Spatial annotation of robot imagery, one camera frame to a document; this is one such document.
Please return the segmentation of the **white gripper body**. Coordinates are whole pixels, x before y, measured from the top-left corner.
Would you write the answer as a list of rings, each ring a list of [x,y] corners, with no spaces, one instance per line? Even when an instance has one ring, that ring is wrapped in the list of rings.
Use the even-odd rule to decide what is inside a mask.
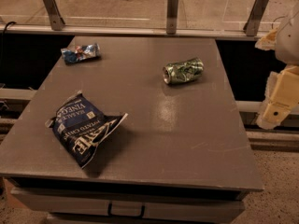
[[[299,2],[278,27],[275,53],[276,58],[284,63],[299,64]]]

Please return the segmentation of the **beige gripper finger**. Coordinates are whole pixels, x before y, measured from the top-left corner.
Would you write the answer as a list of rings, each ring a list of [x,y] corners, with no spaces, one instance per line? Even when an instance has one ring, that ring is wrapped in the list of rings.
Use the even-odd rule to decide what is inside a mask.
[[[274,50],[276,47],[278,29],[272,29],[269,33],[261,37],[256,43],[255,48],[261,50]]]
[[[299,104],[299,66],[287,65],[279,73],[271,72],[264,96],[256,123],[270,130],[280,125]]]

